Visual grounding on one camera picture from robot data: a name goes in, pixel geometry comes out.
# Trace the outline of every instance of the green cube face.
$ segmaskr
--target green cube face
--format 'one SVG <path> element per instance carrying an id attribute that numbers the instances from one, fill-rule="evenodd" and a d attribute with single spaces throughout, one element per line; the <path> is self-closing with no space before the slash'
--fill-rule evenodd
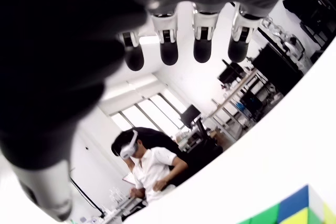
<path id="1" fill-rule="evenodd" d="M 308 208 L 308 224 L 322 224 L 322 221 L 310 208 Z"/>
<path id="2" fill-rule="evenodd" d="M 250 224 L 277 224 L 279 204 L 251 218 Z"/>
<path id="3" fill-rule="evenodd" d="M 251 219 L 244 220 L 243 222 L 240 222 L 238 224 L 251 224 Z"/>

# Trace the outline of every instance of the white shirt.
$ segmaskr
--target white shirt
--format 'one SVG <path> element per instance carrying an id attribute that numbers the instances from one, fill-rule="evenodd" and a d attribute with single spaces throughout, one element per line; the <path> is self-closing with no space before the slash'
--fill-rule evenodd
<path id="1" fill-rule="evenodd" d="M 164 191 L 154 191 L 153 186 L 156 181 L 163 179 L 170 172 L 169 166 L 173 164 L 176 154 L 168 151 L 166 148 L 155 147 L 148 149 L 141 159 L 142 167 L 138 162 L 133 168 L 135 177 L 135 187 L 146 190 L 148 204 L 154 200 L 160 199 L 171 188 Z"/>

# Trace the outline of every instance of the blue cube face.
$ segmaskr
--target blue cube face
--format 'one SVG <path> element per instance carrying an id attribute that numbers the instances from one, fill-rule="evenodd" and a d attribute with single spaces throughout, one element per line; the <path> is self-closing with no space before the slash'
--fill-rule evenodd
<path id="1" fill-rule="evenodd" d="M 278 223 L 309 206 L 308 185 L 280 203 Z"/>

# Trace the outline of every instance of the robotic hand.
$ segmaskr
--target robotic hand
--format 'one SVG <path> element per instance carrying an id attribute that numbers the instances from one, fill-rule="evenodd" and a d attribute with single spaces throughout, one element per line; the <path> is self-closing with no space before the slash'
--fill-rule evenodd
<path id="1" fill-rule="evenodd" d="M 259 20 L 278 0 L 0 1 L 0 148 L 27 197 L 56 220 L 71 212 L 69 160 L 78 121 L 98 102 L 104 79 L 119 69 L 125 52 L 128 66 L 141 69 L 135 31 L 147 12 L 163 61 L 177 61 L 175 9 L 181 1 L 195 3 L 199 62 L 211 55 L 221 8 L 239 3 L 229 47 L 239 62 Z"/>

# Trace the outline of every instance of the computer monitor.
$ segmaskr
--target computer monitor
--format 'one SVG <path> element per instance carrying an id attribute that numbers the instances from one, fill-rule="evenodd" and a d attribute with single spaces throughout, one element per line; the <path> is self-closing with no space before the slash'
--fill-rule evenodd
<path id="1" fill-rule="evenodd" d="M 195 108 L 194 105 L 190 105 L 189 108 L 187 108 L 186 111 L 184 111 L 184 113 L 181 115 L 181 121 L 184 125 L 191 129 L 191 123 L 200 114 L 201 112 L 197 108 Z"/>
<path id="2" fill-rule="evenodd" d="M 298 66 L 290 59 L 287 60 L 285 55 L 280 54 L 270 44 L 266 45 L 252 64 L 283 95 L 288 94 L 302 78 Z"/>
<path id="3" fill-rule="evenodd" d="M 223 84 L 232 83 L 238 77 L 241 78 L 241 79 L 244 77 L 245 72 L 240 65 L 238 65 L 235 62 L 231 62 L 230 64 L 228 64 L 225 60 L 222 60 L 222 61 L 225 63 L 226 69 L 220 74 L 218 79 Z"/>

